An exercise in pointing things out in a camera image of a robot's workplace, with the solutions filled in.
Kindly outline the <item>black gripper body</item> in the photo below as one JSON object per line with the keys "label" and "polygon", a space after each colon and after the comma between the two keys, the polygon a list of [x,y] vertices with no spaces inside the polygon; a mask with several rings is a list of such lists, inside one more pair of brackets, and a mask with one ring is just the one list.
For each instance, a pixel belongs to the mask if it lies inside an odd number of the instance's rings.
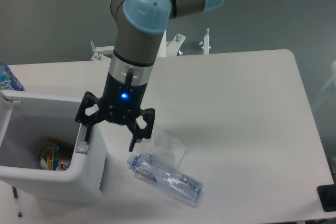
{"label": "black gripper body", "polygon": [[128,122],[134,124],[140,116],[148,122],[148,110],[141,109],[147,85],[133,86],[134,79],[132,71],[126,73],[124,82],[108,74],[103,95],[98,103],[99,122],[107,121],[119,125],[126,125]]}

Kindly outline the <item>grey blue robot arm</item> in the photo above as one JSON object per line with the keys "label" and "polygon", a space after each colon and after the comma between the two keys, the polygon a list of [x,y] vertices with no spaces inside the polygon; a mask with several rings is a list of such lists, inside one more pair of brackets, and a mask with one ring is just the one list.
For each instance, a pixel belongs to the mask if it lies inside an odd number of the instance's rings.
{"label": "grey blue robot arm", "polygon": [[219,8],[224,0],[109,0],[118,34],[101,97],[86,92],[75,120],[85,127],[102,121],[125,125],[129,145],[152,134],[155,110],[141,103],[170,19]]}

